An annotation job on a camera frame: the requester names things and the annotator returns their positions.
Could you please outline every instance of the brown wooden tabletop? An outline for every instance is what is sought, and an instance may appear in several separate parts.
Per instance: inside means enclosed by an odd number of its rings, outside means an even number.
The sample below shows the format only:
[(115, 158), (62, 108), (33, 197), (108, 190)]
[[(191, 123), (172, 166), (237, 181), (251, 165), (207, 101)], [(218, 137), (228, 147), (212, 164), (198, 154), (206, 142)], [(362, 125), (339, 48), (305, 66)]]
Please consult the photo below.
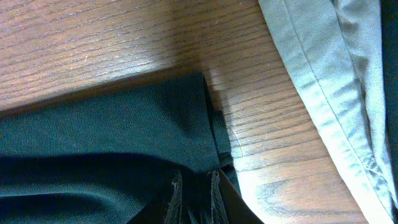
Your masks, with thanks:
[(366, 223), (257, 1), (2, 0), (0, 112), (204, 71), (264, 223)]

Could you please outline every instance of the garment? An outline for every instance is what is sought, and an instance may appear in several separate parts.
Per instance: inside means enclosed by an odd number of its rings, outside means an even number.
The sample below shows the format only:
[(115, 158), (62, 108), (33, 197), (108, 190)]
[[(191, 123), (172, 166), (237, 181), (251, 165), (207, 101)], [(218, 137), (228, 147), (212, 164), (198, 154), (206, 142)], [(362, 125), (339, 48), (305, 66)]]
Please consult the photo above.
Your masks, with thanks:
[(275, 45), (369, 223), (393, 223), (380, 2), (259, 1)]
[(398, 1), (381, 1), (384, 89), (394, 181), (398, 186)]
[(217, 170), (239, 191), (201, 73), (2, 118), (0, 133), (4, 223), (120, 224), (156, 204), (159, 221), (207, 223), (224, 214)]

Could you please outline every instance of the black fabric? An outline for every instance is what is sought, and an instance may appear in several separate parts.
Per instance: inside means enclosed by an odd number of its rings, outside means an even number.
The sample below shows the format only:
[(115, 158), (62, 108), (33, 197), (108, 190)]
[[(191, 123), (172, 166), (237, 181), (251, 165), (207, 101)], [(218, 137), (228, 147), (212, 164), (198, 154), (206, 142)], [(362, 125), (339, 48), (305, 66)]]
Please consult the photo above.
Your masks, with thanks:
[(381, 1), (381, 9), (387, 136), (391, 149), (392, 173), (398, 190), (398, 1)]
[(239, 190), (201, 73), (3, 118), (0, 133), (4, 223), (134, 223), (152, 202), (162, 221), (206, 223), (213, 171)]

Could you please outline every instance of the white fabric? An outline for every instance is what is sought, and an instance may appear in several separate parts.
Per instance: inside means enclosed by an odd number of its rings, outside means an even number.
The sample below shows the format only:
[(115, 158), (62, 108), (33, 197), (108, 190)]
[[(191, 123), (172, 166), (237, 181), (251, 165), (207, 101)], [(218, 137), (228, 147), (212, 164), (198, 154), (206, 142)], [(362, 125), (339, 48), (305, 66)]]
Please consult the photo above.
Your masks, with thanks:
[(375, 0), (260, 0), (286, 69), (369, 223), (393, 223)]

